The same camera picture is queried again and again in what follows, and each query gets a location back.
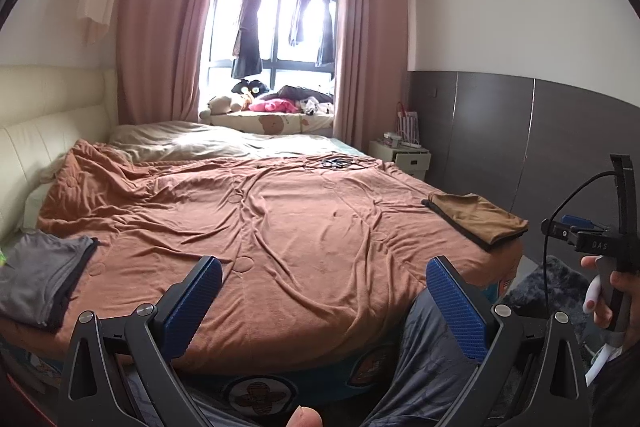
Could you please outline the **person's right hand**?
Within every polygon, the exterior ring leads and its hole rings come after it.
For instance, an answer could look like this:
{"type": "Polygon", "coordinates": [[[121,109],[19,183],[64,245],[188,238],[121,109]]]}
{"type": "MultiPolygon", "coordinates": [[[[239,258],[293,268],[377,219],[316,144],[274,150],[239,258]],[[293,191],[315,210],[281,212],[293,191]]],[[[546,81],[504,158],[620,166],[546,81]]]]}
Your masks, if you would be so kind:
{"type": "Polygon", "coordinates": [[[583,268],[598,271],[588,286],[582,309],[601,329],[624,333],[623,345],[629,348],[639,340],[639,257],[632,257],[624,269],[616,269],[613,261],[603,256],[580,260],[583,268]]]}

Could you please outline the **person's left hand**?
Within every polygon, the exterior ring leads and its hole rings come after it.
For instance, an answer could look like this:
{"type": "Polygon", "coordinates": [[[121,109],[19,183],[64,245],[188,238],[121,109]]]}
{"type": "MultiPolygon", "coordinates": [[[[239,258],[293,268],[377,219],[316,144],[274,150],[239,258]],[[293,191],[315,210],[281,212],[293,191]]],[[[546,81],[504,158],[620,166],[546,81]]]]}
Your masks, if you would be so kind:
{"type": "Polygon", "coordinates": [[[320,414],[311,407],[298,407],[286,424],[286,427],[322,427],[320,414]]]}

